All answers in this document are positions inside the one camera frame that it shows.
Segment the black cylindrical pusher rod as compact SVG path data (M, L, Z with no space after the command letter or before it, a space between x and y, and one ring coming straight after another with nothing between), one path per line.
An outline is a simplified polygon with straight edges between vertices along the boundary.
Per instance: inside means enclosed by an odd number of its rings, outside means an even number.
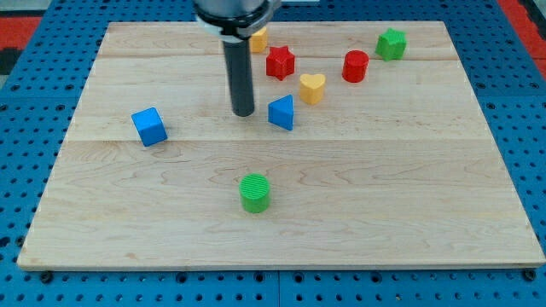
M254 112L253 74L248 40L223 42L232 112L246 117Z

